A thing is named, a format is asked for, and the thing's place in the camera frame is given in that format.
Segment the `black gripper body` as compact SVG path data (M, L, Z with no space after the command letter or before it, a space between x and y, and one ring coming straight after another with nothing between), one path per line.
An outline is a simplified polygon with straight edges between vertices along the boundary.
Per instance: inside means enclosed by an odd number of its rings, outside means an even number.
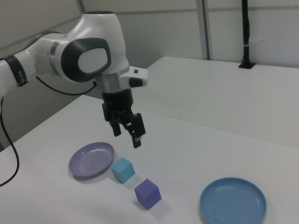
M133 96L130 89L115 93L102 93L102 97L105 121L110 121L114 118L122 122L129 122L130 116L133 114L131 110Z

